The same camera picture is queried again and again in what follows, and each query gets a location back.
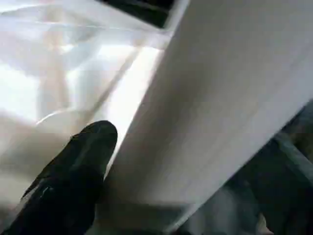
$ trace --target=white plastic sheet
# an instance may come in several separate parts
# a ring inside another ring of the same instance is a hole
[[[121,144],[169,37],[91,0],[3,0],[0,35],[0,178],[11,185],[0,181],[0,208],[10,208],[89,122],[110,120]]]

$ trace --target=black object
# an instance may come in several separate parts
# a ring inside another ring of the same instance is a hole
[[[275,235],[313,234],[313,165],[286,134],[277,134],[238,176],[249,183]]]
[[[82,235],[92,225],[117,130],[98,121],[73,136],[26,190],[3,235]]]
[[[149,24],[164,28],[174,0],[99,0]]]

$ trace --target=plastic wrap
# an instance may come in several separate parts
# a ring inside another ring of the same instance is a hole
[[[0,177],[11,182],[0,207],[10,208],[84,125],[110,120],[121,144],[169,37],[92,0],[1,1],[0,35]]]

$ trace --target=white surface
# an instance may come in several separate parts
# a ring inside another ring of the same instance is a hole
[[[312,11],[191,1],[113,164],[112,198],[190,205],[168,229],[204,203],[312,98]]]
[[[110,120],[120,144],[168,41],[153,30],[143,32],[128,16],[110,16],[123,29],[99,25],[65,9],[67,3],[0,3],[0,209],[15,206],[69,137],[87,124],[81,120],[139,46],[132,65],[89,120]]]

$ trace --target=clear plastic bag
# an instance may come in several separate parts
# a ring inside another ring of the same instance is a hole
[[[16,182],[0,204],[14,205],[88,123],[110,120],[121,144],[170,38],[91,0],[4,0],[0,12],[0,177]]]

